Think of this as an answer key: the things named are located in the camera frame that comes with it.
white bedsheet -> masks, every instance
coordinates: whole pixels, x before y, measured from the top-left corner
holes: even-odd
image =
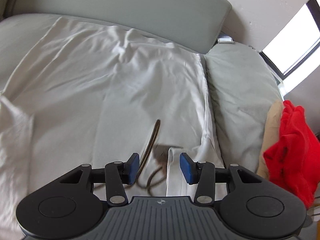
[[[112,161],[126,161],[133,152],[141,155],[157,119],[161,126],[156,143],[183,149],[169,151],[167,182],[154,189],[155,195],[193,196],[196,186],[187,185],[180,171],[182,151],[195,161],[223,167],[214,149],[199,55],[133,29],[59,18],[22,59],[0,102],[0,117],[5,114],[3,102],[29,120],[34,116],[32,139],[24,141],[30,156],[4,148],[0,141],[4,167],[0,178],[7,172],[6,156],[24,154],[29,160],[22,169],[25,191],[21,185],[18,190],[10,181],[0,180],[0,187],[9,187],[7,198],[25,192],[10,202],[11,210],[27,193],[82,163],[102,168]],[[0,118],[0,138],[5,132]],[[25,130],[17,133],[24,138]],[[151,158],[141,181],[146,182],[155,168]],[[100,198],[103,194],[103,190],[97,192]],[[127,194],[146,195],[135,187]],[[224,194],[223,187],[216,191],[217,198]],[[14,215],[1,212],[0,229],[8,229],[8,221],[14,223]]]

logo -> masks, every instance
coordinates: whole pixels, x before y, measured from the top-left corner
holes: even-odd
[[[163,200],[163,199],[160,199],[160,200],[157,201],[157,203],[160,204],[160,205],[162,205],[162,204],[166,203],[166,201]]]

window frame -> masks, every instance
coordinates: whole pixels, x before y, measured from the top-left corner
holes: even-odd
[[[313,20],[315,21],[319,31],[320,31],[320,5],[318,4],[317,0],[309,0],[306,3],[312,17]],[[284,80],[285,78],[287,78],[293,71],[295,71],[298,67],[300,67],[312,54],[314,51],[316,51],[318,48],[320,47],[320,38],[318,39],[318,41],[313,45],[312,49],[310,49],[309,51],[307,51],[302,58],[298,59],[296,64],[293,64],[292,67],[289,68],[289,70],[287,70],[285,72],[285,74],[283,74],[278,68],[277,66],[271,61],[271,59],[268,58],[268,56],[266,54],[264,54],[262,51],[259,53],[260,56],[264,59],[264,61],[269,65],[269,67],[271,67],[271,69],[279,76],[279,78],[281,78],[282,80]]]

cable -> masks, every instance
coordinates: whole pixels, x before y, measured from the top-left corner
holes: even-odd
[[[136,179],[135,179],[135,181],[134,181],[134,183],[133,183],[132,185],[127,185],[127,186],[125,186],[125,187],[124,187],[125,189],[129,189],[129,188],[133,187],[133,185],[136,184],[139,188],[141,188],[141,189],[146,189],[147,192],[148,192],[148,194],[149,194],[150,196],[153,196],[153,194],[152,194],[152,192],[151,192],[151,189],[152,189],[153,187],[159,185],[160,183],[162,183],[162,182],[166,179],[166,176],[164,176],[164,177],[163,177],[162,179],[160,179],[159,181],[154,182],[153,184],[151,184],[151,181],[152,181],[153,177],[154,177],[160,170],[162,170],[162,167],[158,167],[158,168],[157,168],[155,171],[153,171],[153,172],[151,173],[151,175],[149,176],[146,186],[141,185],[140,182],[139,182],[140,174],[142,173],[144,167],[145,167],[146,164],[147,164],[147,161],[148,161],[148,159],[149,159],[151,150],[152,150],[153,145],[154,145],[154,143],[155,143],[155,141],[156,141],[156,138],[157,138],[157,135],[158,135],[158,132],[159,132],[159,128],[160,128],[160,120],[158,119],[158,120],[156,121],[156,123],[155,123],[155,126],[153,127],[153,131],[152,131],[151,137],[150,137],[150,139],[149,139],[148,145],[147,145],[147,147],[146,147],[146,149],[145,149],[145,151],[144,151],[144,153],[143,153],[143,155],[142,155],[142,158],[141,158],[141,160],[140,160],[139,170],[138,170],[138,172],[137,172]],[[97,190],[97,189],[103,187],[104,185],[105,185],[105,184],[97,185],[97,186],[94,187],[94,190]]]
[[[150,156],[150,153],[151,153],[151,150],[152,150],[152,147],[153,147],[153,144],[155,143],[156,141],[156,138],[157,138],[157,135],[158,135],[158,132],[159,132],[159,128],[160,128],[160,120],[158,119],[155,123],[155,126],[153,128],[153,131],[152,131],[152,134],[151,134],[151,137],[150,137],[150,140],[148,142],[148,145],[146,147],[146,150],[144,151],[143,155],[142,155],[142,158],[141,158],[141,161],[140,161],[140,167],[139,167],[139,170],[138,170],[138,173],[137,173],[137,176],[136,176],[136,180],[135,182],[132,184],[132,185],[128,185],[128,186],[125,186],[124,188],[125,189],[128,189],[128,188],[131,188],[133,187],[134,184],[137,184],[138,187],[142,188],[142,189],[147,189],[147,187],[145,186],[142,186],[140,183],[139,183],[139,177],[140,177],[140,174],[142,172],[142,170],[144,169],[147,161],[148,161],[148,158]]]
[[[151,181],[153,179],[153,177],[159,172],[162,170],[162,167],[158,167],[154,172],[151,173],[151,175],[149,176],[148,178],[148,181],[147,181],[147,185],[146,185],[146,188],[147,188],[147,192],[149,194],[149,196],[153,197],[153,193],[151,192],[151,189],[157,185],[159,185],[160,183],[162,183],[166,178],[167,176],[164,176],[162,179],[160,179],[159,181],[151,184]]]

circular cap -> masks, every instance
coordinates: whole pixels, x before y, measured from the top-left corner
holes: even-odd
[[[212,198],[209,196],[200,196],[200,197],[197,197],[197,201],[201,204],[208,204],[212,202]]]
[[[247,209],[256,216],[271,218],[280,215],[284,206],[282,202],[276,198],[259,196],[247,201]]]
[[[39,211],[49,218],[62,218],[76,209],[76,203],[67,197],[51,197],[42,201]]]
[[[120,204],[125,201],[125,198],[122,196],[113,196],[110,198],[110,202],[113,204]]]

